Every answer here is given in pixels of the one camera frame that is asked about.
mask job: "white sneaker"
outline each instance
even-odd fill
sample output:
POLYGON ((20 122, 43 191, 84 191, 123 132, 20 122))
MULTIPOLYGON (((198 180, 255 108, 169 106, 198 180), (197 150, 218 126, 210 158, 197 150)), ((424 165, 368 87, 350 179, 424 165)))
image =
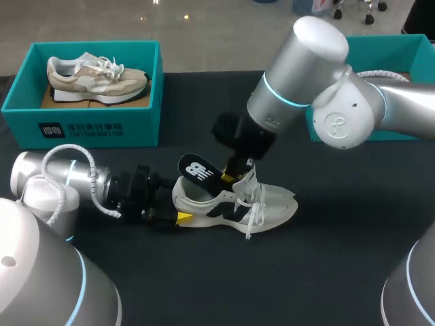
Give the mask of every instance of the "white sneaker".
POLYGON ((107 105, 139 98, 150 81, 147 73, 124 68, 101 56, 85 53, 75 60, 48 59, 48 81, 58 102, 99 101, 107 105))
POLYGON ((180 177, 172 192, 175 208, 193 217, 181 227, 208 228, 229 225, 246 234, 263 232, 288 221, 298 209, 290 190, 257 182, 255 166, 232 186, 233 192, 222 191, 211 196, 185 177, 180 177))

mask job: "shoelace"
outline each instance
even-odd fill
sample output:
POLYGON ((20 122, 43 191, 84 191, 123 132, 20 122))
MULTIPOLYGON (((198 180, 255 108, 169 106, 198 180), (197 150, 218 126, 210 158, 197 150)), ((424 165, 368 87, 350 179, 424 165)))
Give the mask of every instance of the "shoelace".
POLYGON ((100 56, 99 59, 99 67, 91 66, 93 69, 97 70, 97 75, 105 73, 110 79, 118 81, 121 74, 124 72, 124 65, 117 65, 115 57, 113 62, 105 56, 100 56))
POLYGON ((260 200, 257 202, 254 202, 253 204, 244 202, 242 199, 237 198, 237 202, 244 206, 251 208, 251 214, 249 216, 249 220, 247 223, 247 229, 246 229, 246 240, 249 240, 251 238, 251 229, 252 225, 255 223, 258 226, 261 226, 264 224, 264 189, 261 183, 257 183, 255 191, 251 194, 249 201, 253 202, 256 197, 256 193, 259 192, 260 194, 260 200))

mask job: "robotic arm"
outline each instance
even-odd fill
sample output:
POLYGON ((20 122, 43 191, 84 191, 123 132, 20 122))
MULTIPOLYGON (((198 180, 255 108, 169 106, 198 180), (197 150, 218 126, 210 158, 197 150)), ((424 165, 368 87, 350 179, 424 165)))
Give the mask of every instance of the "robotic arm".
POLYGON ((328 22, 297 20, 252 92, 246 114, 224 113, 213 127, 217 141, 235 150, 226 174, 239 175, 239 161, 263 158, 309 106, 316 133, 335 148, 355 147, 375 129, 435 139, 435 86, 363 79, 345 63, 348 53, 345 36, 328 22))

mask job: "shoe sole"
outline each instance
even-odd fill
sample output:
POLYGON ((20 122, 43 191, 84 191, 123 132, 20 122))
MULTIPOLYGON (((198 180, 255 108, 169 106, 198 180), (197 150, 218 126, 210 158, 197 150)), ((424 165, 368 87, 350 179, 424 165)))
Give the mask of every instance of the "shoe sole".
MULTIPOLYGON (((292 205, 290 206, 291 209, 289 209, 289 215, 287 218, 274 223, 274 224, 267 224, 267 225, 253 225, 251 227, 251 234, 253 233, 260 233, 264 231, 268 231, 271 229, 274 229, 285 222, 289 221, 298 210, 299 204, 297 201, 294 201, 292 205)), ((224 219, 223 217, 208 217, 205 215, 193 215, 193 218, 191 221, 187 221, 185 223, 180 223, 179 226, 182 228, 210 228, 212 226, 217 225, 227 225, 230 226, 244 234, 247 232, 247 225, 240 224, 238 222, 230 221, 228 219, 224 219)))
POLYGON ((106 105, 115 105, 132 101, 145 89, 146 87, 137 90, 136 92, 121 96, 105 96, 85 92, 66 92, 64 90, 54 90, 53 99, 55 102, 97 101, 106 105))

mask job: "cardboard box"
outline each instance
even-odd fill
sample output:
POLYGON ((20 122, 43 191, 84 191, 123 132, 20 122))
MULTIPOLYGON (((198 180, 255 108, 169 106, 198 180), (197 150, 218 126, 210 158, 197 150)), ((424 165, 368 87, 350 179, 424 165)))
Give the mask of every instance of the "cardboard box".
MULTIPOLYGON (((347 63, 357 73, 387 70, 402 73, 414 83, 435 84, 435 49, 425 35, 350 36, 347 63)), ((311 140, 321 142, 313 125, 313 110, 305 116, 311 140)), ((405 134, 374 131, 369 141, 415 140, 405 134)))
POLYGON ((53 148, 75 143, 92 147, 157 146, 163 93, 163 68, 156 41, 93 41, 32 44, 1 109, 22 149, 53 148), (149 100, 140 107, 97 107, 93 102, 43 103, 48 89, 47 61, 84 52, 116 58, 125 67, 147 72, 152 79, 149 100))

